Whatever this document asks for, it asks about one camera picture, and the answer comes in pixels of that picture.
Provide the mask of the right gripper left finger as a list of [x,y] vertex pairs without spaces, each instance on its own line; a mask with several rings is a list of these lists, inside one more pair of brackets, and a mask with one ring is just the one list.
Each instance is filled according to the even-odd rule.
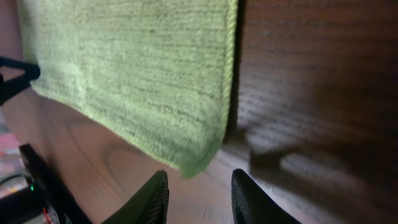
[[103,224],[166,224],[169,205],[167,173],[158,170]]

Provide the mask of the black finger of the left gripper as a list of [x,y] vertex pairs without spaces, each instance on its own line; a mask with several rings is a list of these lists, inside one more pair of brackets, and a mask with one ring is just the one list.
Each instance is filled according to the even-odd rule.
[[16,68],[24,71],[24,74],[6,81],[1,75],[1,105],[30,87],[30,82],[40,77],[40,68],[33,63],[1,57],[1,67]]

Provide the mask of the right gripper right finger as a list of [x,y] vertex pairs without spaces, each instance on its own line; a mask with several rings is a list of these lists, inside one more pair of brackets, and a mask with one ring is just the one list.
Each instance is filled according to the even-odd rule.
[[300,224],[242,169],[231,176],[231,206],[234,224]]

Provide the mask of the light green microfiber cloth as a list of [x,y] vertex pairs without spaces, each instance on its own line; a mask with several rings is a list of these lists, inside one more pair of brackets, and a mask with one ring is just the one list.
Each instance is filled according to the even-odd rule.
[[193,177],[223,142],[238,4],[232,0],[17,3],[39,95]]

